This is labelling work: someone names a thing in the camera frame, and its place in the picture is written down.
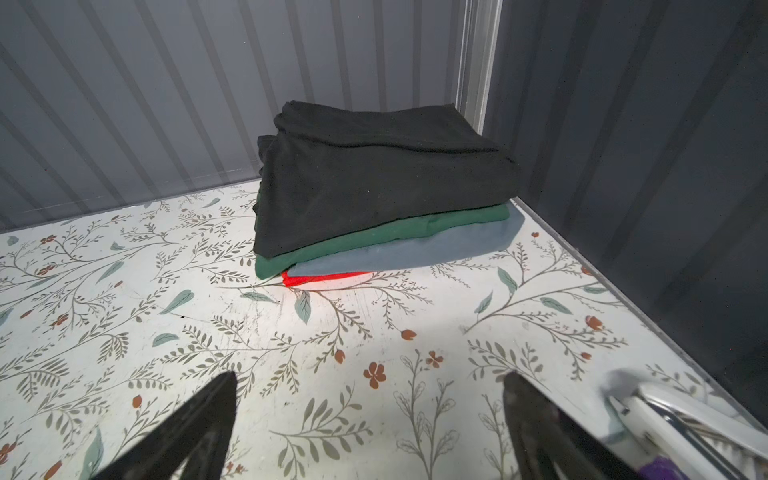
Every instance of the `striped wall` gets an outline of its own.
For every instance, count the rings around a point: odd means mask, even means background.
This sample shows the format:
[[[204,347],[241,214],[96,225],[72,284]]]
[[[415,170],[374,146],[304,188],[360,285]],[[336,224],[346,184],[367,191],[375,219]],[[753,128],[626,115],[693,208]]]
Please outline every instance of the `striped wall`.
[[[0,229],[255,178],[289,100],[452,103],[464,0],[6,0]]]
[[[485,122],[523,200],[766,424],[767,16],[506,2]]]

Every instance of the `stack of folded clothes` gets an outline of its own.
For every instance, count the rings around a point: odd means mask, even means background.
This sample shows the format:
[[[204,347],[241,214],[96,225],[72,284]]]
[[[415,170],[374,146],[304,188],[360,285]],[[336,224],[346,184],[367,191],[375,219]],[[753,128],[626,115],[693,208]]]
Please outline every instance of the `stack of folded clothes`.
[[[389,113],[291,101],[259,137],[256,275],[300,288],[509,246],[519,168],[452,105]]]

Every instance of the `green folded fabric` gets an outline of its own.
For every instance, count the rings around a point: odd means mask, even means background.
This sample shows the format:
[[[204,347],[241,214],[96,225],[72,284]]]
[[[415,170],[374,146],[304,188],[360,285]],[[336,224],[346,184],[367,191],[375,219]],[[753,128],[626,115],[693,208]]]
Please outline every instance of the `green folded fabric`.
[[[359,232],[348,233],[322,242],[313,243],[288,253],[282,253],[272,258],[256,255],[256,276],[267,279],[285,271],[295,263],[346,252],[360,247],[368,247],[379,243],[391,242],[402,238],[429,237],[448,228],[469,225],[470,223],[495,222],[509,218],[506,205],[457,210],[443,214],[423,215],[384,223],[377,227]]]

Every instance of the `red fabric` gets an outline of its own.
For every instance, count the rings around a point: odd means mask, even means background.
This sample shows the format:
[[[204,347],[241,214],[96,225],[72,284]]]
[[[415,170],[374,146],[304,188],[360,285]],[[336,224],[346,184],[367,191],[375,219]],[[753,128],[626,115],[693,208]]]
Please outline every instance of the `red fabric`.
[[[333,275],[320,275],[320,276],[288,276],[288,272],[283,272],[283,285],[296,286],[308,282],[322,282],[324,280],[337,280],[339,278],[348,278],[350,276],[363,275],[369,272],[351,272],[351,273],[334,273]]]

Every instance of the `floral tabletop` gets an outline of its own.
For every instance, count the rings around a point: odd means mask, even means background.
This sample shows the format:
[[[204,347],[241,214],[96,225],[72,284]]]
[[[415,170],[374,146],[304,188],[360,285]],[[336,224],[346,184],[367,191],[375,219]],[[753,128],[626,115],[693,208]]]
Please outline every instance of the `floral tabletop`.
[[[727,404],[526,214],[483,257],[257,281],[258,181],[0,236],[0,478],[89,478],[218,373],[222,478],[511,478],[499,380],[598,438],[621,375]]]

